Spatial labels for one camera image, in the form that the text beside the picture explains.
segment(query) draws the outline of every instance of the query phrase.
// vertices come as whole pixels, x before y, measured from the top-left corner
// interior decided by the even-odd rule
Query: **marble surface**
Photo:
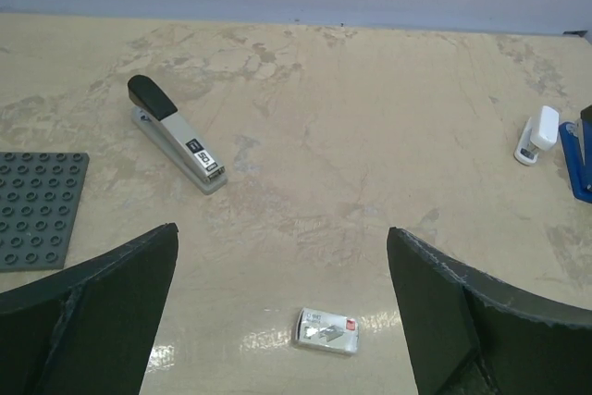
[[[592,308],[592,206],[561,146],[512,157],[541,105],[589,105],[577,38],[0,15],[2,150],[91,157],[67,266],[164,222],[179,261],[142,395],[414,394],[388,228]],[[130,121],[152,77],[226,163],[206,197]],[[9,290],[47,272],[0,275]],[[303,306],[358,355],[294,349]]]

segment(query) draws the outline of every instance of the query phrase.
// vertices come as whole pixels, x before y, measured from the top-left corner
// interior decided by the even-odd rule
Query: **small white stapler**
[[[152,79],[134,76],[128,90],[136,105],[131,120],[204,194],[228,182],[222,163]]]
[[[525,166],[532,166],[540,152],[546,152],[557,142],[559,113],[543,105],[538,114],[529,117],[518,141],[514,157]]]

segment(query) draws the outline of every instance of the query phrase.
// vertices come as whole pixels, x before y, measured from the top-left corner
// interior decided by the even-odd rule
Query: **small white box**
[[[358,352],[359,336],[356,319],[303,308],[294,340],[301,346],[352,355]]]

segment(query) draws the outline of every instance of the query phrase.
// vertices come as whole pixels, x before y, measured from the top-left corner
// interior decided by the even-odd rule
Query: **blue stapler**
[[[576,122],[561,124],[559,134],[573,196],[592,204],[592,105]]]

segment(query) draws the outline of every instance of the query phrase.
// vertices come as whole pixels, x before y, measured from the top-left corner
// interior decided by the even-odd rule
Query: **stapler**
[[[131,120],[203,194],[212,194],[228,182],[224,165],[152,79],[134,76],[128,91],[136,105]]]
[[[522,135],[514,151],[514,157],[525,166],[532,166],[540,152],[550,150],[557,142],[559,113],[550,106],[543,105],[524,125]]]
[[[559,127],[573,196],[592,204],[592,105],[575,122]]]

